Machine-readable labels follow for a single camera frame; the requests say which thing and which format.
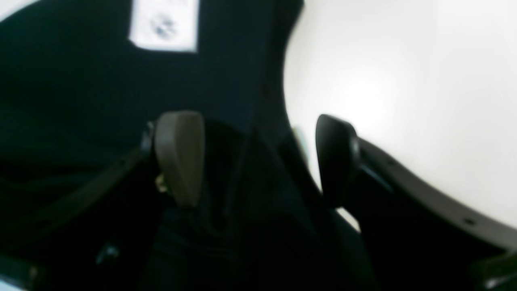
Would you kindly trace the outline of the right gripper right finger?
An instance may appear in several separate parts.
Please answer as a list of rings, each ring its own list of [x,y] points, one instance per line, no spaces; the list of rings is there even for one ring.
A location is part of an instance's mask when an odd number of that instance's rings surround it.
[[[448,197],[354,127],[319,116],[322,190],[358,222],[384,291],[515,291],[516,228]]]

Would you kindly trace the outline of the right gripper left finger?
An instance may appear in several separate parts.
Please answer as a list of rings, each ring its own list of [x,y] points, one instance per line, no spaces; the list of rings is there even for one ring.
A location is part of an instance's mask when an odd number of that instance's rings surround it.
[[[18,219],[8,219],[8,242],[37,239],[66,224],[100,202],[129,175],[149,164],[160,192],[195,207],[201,193],[205,155],[205,123],[199,112],[170,111],[147,124],[141,146],[119,158],[94,180],[48,206]]]

